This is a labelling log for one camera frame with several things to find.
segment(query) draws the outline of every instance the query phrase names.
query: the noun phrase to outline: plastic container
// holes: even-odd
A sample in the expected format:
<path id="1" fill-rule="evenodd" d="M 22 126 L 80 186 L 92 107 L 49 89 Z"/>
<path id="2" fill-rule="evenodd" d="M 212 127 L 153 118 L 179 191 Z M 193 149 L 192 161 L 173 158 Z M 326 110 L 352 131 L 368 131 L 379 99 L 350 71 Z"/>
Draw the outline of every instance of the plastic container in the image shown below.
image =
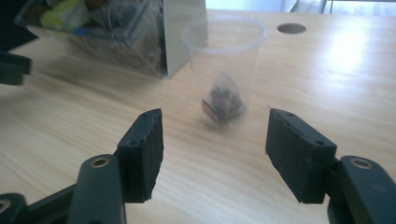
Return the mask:
<path id="1" fill-rule="evenodd" d="M 183 30 L 203 111 L 216 126 L 239 121 L 247 112 L 265 37 L 263 24 L 240 16 L 209 18 Z"/>
<path id="2" fill-rule="evenodd" d="M 161 0 L 29 0 L 15 22 L 67 52 L 166 76 Z"/>

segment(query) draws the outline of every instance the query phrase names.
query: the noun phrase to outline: box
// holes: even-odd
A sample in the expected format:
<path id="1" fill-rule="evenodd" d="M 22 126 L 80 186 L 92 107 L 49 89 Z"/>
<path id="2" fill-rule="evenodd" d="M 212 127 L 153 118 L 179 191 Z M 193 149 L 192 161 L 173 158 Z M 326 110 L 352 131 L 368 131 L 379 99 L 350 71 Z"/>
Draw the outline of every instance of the box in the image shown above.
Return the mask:
<path id="1" fill-rule="evenodd" d="M 205 0 L 28 0 L 15 22 L 73 56 L 170 77 L 188 60 L 182 28 L 204 16 Z"/>

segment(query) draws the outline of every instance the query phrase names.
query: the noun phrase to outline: table surface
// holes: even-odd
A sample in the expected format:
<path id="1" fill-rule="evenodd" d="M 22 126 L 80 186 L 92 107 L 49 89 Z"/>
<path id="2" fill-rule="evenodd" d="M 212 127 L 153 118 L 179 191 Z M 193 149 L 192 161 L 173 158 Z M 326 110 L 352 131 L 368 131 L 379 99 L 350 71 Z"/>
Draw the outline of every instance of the table surface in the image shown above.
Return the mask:
<path id="1" fill-rule="evenodd" d="M 337 144 L 336 157 L 381 164 L 396 179 L 396 18 L 250 13 L 265 23 L 246 120 L 204 123 L 188 64 L 170 79 L 71 57 L 41 39 L 23 86 L 0 86 L 0 193 L 33 203 L 76 182 L 88 158 L 113 153 L 137 116 L 163 110 L 164 159 L 152 199 L 127 204 L 130 223 L 328 223 L 299 204 L 264 153 L 270 107 Z M 276 27 L 306 26 L 299 35 Z"/>

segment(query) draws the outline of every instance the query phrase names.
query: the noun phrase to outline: screw hole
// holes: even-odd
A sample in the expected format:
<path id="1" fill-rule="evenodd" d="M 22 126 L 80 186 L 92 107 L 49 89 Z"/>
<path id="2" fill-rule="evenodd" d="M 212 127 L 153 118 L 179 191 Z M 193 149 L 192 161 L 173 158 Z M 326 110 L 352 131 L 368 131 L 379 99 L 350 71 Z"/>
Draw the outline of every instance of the screw hole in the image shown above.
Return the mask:
<path id="1" fill-rule="evenodd" d="M 6 211 L 9 206 L 11 205 L 11 202 L 7 199 L 0 200 L 0 214 L 2 214 L 4 211 Z"/>
<path id="2" fill-rule="evenodd" d="M 324 142 L 322 142 L 322 141 L 315 141 L 315 143 L 317 144 L 317 145 L 320 145 L 320 146 L 323 146 L 324 145 Z"/>
<path id="3" fill-rule="evenodd" d="M 92 168 L 101 168 L 106 166 L 110 162 L 109 159 L 107 158 L 99 158 L 91 162 L 91 167 Z"/>
<path id="4" fill-rule="evenodd" d="M 128 144 L 129 146 L 134 146 L 134 145 L 136 145 L 136 141 L 129 141 L 127 144 Z"/>
<path id="5" fill-rule="evenodd" d="M 373 165 L 370 162 L 363 159 L 352 158 L 350 159 L 350 162 L 361 169 L 370 170 L 373 168 Z"/>

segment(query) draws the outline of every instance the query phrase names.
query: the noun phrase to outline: clear plastic cup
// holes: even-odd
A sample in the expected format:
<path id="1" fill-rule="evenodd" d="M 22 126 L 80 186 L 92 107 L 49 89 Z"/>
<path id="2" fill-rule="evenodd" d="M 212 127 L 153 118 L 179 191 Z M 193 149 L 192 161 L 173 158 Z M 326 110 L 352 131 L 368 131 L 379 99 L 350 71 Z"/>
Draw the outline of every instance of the clear plastic cup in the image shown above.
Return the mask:
<path id="1" fill-rule="evenodd" d="M 243 117 L 266 30 L 248 17 L 221 16 L 188 25 L 181 41 L 202 95 L 202 109 L 215 124 Z"/>

